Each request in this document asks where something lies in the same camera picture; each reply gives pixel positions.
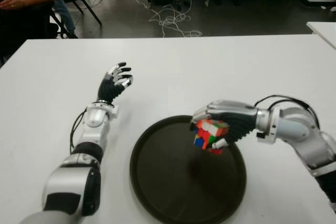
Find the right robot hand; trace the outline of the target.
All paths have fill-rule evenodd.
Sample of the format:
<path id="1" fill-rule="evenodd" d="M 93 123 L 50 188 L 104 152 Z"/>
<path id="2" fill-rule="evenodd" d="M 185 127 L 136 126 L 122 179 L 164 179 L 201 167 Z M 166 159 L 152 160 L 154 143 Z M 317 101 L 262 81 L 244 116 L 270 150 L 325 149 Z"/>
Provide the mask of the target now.
<path id="1" fill-rule="evenodd" d="M 243 102 L 217 100 L 197 110 L 190 122 L 194 144 L 220 154 L 256 128 L 258 109 Z"/>

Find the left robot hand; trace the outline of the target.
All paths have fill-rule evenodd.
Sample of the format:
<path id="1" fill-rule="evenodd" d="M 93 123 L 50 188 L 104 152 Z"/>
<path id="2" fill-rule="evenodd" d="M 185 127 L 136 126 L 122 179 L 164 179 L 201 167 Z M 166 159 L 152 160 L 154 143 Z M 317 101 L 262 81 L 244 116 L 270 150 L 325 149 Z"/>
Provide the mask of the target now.
<path id="1" fill-rule="evenodd" d="M 111 104 L 126 88 L 133 83 L 130 67 L 121 62 L 110 68 L 104 75 L 98 89 L 97 101 Z"/>

